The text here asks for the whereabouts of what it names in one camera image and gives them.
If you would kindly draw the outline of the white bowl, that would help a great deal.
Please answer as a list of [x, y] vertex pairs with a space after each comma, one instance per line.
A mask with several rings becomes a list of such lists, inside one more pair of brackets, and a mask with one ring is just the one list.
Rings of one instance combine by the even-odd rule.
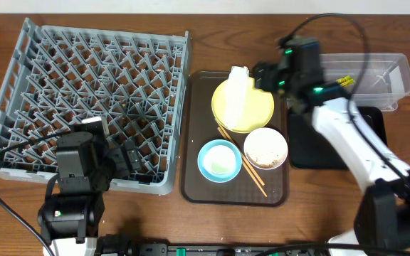
[[243, 152], [254, 167], [271, 170], [285, 163], [288, 143], [279, 131], [262, 127], [248, 134], [243, 144]]

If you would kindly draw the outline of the green snack wrapper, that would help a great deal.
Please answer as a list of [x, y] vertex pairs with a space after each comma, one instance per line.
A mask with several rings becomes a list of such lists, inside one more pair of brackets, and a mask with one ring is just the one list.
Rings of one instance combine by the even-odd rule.
[[350, 75], [344, 76], [343, 78], [339, 78], [336, 80], [336, 82], [342, 87], [347, 87], [355, 84], [354, 78]]

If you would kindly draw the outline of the light blue bowl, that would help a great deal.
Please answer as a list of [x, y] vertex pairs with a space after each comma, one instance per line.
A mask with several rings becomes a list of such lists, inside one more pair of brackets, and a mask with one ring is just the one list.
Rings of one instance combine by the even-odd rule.
[[238, 148], [225, 139], [207, 142], [197, 156], [197, 166], [202, 176], [214, 183], [226, 183], [234, 179], [242, 167]]

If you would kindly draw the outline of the white cup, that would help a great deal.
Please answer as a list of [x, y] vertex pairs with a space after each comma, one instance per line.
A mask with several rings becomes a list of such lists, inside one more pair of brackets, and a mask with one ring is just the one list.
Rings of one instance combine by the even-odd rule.
[[236, 167], [236, 157], [231, 148], [217, 145], [210, 148], [204, 156], [204, 168], [215, 175], [227, 175]]

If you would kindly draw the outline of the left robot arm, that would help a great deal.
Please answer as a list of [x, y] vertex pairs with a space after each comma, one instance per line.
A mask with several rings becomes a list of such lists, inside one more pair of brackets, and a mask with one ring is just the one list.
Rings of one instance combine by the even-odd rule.
[[58, 173], [50, 179], [38, 212], [46, 255], [123, 255], [127, 241], [100, 238], [104, 192], [114, 178], [141, 166], [136, 143], [128, 139], [110, 148], [103, 134], [73, 132], [57, 141]]

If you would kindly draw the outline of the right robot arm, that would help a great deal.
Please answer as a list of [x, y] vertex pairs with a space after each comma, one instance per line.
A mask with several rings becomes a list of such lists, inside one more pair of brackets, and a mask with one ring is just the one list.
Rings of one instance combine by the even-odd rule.
[[405, 255], [410, 248], [410, 165], [399, 159], [364, 120], [351, 94], [325, 80], [316, 38], [280, 40], [279, 64], [259, 63], [255, 86], [285, 95], [291, 110], [335, 149], [363, 199], [354, 227], [317, 250], [329, 255]]

